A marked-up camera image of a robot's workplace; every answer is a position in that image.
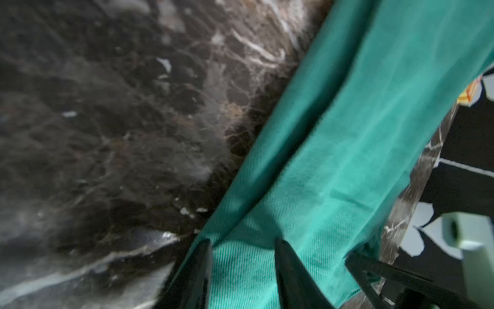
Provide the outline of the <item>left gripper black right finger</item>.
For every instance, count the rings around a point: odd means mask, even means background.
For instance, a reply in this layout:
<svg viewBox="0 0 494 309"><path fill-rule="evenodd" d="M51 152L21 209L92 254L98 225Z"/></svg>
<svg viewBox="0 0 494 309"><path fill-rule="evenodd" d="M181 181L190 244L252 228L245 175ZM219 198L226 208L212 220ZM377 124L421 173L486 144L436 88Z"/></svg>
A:
<svg viewBox="0 0 494 309"><path fill-rule="evenodd" d="M275 241L275 273L281 308L334 309L292 246L283 239Z"/></svg>

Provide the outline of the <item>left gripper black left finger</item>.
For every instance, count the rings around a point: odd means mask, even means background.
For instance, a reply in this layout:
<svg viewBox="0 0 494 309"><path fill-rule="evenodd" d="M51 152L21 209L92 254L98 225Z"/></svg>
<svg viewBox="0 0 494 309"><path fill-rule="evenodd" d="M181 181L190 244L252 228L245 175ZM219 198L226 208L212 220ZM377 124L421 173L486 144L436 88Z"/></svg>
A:
<svg viewBox="0 0 494 309"><path fill-rule="evenodd" d="M207 309L212 279L212 244L200 242L154 308Z"/></svg>

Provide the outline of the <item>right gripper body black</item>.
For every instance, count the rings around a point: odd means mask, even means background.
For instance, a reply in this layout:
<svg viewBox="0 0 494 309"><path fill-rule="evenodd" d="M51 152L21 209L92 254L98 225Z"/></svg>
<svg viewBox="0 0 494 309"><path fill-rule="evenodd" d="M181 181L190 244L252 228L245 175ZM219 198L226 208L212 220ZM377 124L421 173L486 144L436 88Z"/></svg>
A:
<svg viewBox="0 0 494 309"><path fill-rule="evenodd" d="M437 286L429 279L367 256L351 253L345 262L355 282L374 308L478 308L466 297ZM369 276L393 281L402 286L401 294L391 305L372 286Z"/></svg>

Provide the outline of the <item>green long pants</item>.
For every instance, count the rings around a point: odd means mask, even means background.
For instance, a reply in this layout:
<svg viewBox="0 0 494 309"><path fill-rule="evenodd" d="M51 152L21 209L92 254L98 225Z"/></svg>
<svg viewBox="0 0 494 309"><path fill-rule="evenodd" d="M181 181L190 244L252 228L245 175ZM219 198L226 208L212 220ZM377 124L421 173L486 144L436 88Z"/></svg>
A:
<svg viewBox="0 0 494 309"><path fill-rule="evenodd" d="M492 1L336 1L199 240L211 308L279 308L285 239L333 306L461 92L493 62Z"/></svg>

